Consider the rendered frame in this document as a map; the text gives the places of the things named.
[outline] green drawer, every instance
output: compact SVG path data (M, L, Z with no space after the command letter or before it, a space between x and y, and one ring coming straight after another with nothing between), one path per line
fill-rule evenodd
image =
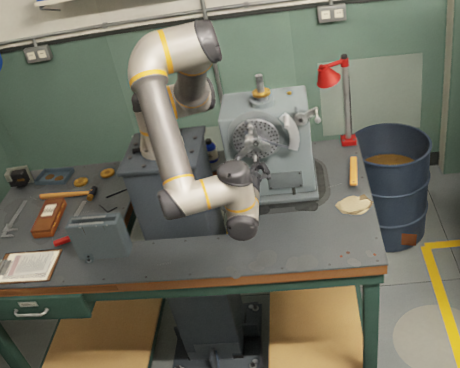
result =
M0 298L0 320L89 318L94 303L81 294Z

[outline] blue metal barrel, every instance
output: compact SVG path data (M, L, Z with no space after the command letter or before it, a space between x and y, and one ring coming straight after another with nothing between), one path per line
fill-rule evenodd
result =
M364 161L387 252L410 248L425 234L430 181L431 140L420 129L402 124L378 124L356 133L363 159L397 154L414 161L380 165Z

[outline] workbench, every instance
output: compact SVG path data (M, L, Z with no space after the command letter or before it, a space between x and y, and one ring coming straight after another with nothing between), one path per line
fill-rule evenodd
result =
M0 285L0 320L13 319L18 301L50 303L44 318L88 317L97 301L270 293L355 285L362 307L364 368L377 367L379 284L387 258L374 206L362 216L343 215L335 204L350 195L372 198L359 147L342 147L338 140L313 144L317 167L323 170L322 196L317 205L273 208L261 215L258 234L247 242L228 235L137 241L130 256L120 259L80 260L70 244L64 246L48 282ZM349 157L358 156L359 185L348 185ZM129 196L121 178L99 178L117 163L75 167L63 186L29 185L12 188L0 204L0 226L8 223L22 202L14 238L0 239L5 253L54 249L51 238L33 239L30 229L44 192L72 190L73 179L86 176L99 193L84 215L118 211L126 214ZM69 198L54 236L65 236L65 225L84 198ZM59 311L59 302L67 307ZM11 367L29 367L3 328L0 354Z

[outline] drawer handle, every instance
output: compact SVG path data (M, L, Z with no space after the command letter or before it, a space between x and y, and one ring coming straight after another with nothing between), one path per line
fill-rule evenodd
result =
M24 314L19 314L19 309L14 310L14 316L17 318L25 318L25 317L44 317L48 314L50 311L49 308L45 308L45 310L41 313L24 313Z

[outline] white robotic arm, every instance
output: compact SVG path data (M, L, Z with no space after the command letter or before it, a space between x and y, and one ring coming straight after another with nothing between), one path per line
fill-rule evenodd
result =
M221 59L211 22L195 21L145 35L131 53L128 78L138 100L135 112L144 148L153 150L147 158L157 161L163 180L158 198L165 217L225 206L228 234L248 240L259 225L259 192L253 181L258 186L260 176L242 161L229 161L217 176L195 180L177 124L180 116L213 107L206 72ZM177 83L168 86L168 75L175 72Z

